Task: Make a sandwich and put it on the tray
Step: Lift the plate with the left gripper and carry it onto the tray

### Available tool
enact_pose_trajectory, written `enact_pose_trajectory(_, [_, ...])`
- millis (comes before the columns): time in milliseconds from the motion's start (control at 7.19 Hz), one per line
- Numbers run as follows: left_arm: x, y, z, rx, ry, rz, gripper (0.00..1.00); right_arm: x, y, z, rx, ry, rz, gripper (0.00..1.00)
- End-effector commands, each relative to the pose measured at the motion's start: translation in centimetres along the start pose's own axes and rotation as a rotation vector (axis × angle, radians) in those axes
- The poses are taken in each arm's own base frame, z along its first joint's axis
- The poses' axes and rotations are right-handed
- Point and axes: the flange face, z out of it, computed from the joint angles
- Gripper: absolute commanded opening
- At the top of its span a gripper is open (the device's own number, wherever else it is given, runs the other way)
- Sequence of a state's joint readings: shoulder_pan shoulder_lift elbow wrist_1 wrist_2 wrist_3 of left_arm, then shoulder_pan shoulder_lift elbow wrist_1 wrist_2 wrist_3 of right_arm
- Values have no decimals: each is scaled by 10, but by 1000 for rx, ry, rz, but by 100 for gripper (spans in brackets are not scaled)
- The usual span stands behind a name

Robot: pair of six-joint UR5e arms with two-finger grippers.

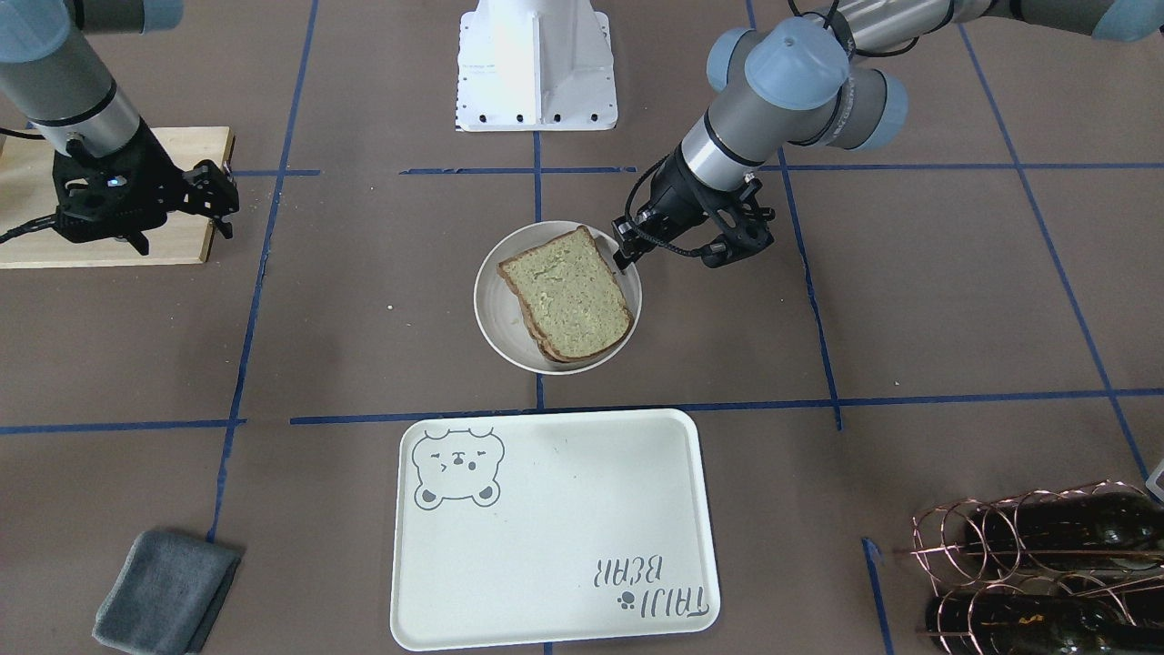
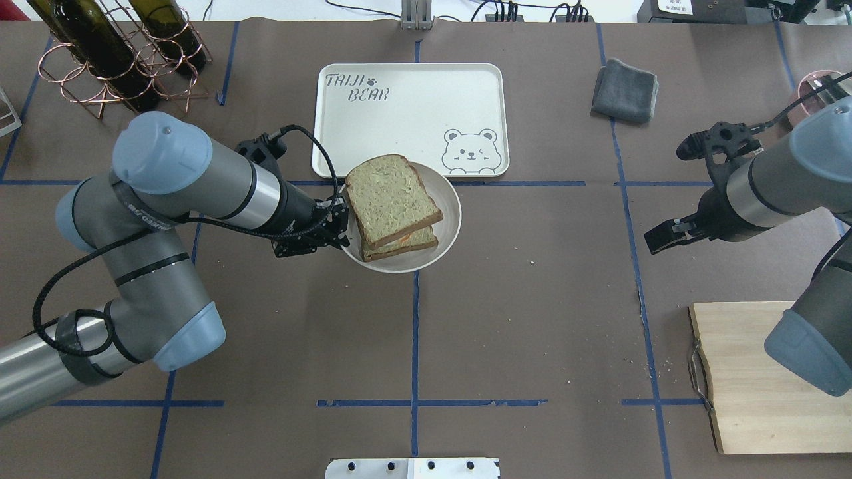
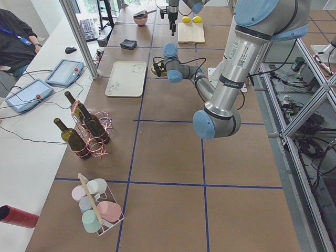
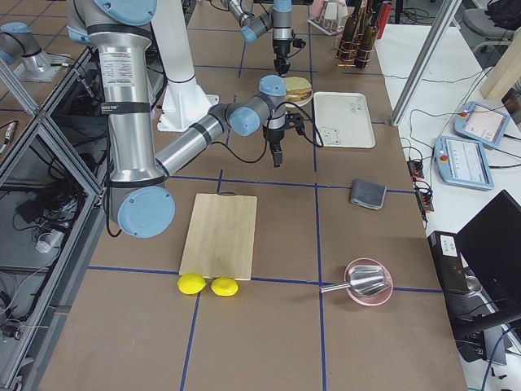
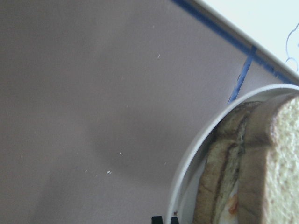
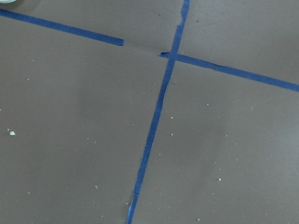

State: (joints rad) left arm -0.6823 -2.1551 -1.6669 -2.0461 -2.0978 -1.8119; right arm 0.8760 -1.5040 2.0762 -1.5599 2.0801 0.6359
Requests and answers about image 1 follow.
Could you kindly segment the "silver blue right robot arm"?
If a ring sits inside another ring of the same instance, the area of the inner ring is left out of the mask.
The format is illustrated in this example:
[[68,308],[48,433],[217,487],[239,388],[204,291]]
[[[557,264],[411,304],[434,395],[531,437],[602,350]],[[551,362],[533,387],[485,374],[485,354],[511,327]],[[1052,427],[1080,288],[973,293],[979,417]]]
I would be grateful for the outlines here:
[[185,12],[182,1],[1,5],[1,86],[35,136],[54,145],[57,198],[54,213],[8,229],[3,241],[54,229],[74,244],[119,238],[146,256],[146,232],[176,211],[208,218],[232,237],[237,187],[229,168],[176,166],[88,42],[171,30]]

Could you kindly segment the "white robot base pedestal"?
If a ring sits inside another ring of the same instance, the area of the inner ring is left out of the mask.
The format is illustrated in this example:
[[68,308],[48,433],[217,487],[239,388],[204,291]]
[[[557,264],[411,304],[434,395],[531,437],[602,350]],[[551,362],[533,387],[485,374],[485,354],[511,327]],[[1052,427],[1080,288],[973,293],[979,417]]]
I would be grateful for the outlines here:
[[457,26],[455,128],[611,130],[610,21],[589,1],[480,1]]

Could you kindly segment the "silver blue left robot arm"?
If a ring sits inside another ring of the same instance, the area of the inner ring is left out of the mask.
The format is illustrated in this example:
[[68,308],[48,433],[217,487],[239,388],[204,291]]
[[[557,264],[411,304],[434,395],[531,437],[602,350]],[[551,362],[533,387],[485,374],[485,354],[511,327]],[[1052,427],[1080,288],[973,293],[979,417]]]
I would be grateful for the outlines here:
[[725,33],[707,58],[716,97],[677,148],[643,175],[651,195],[613,220],[619,269],[665,249],[704,266],[772,244],[774,211],[757,171],[782,145],[876,149],[897,136],[908,93],[864,62],[906,54],[923,35],[1007,17],[1094,40],[1135,42],[1161,29],[1159,1],[833,1],[768,33]]

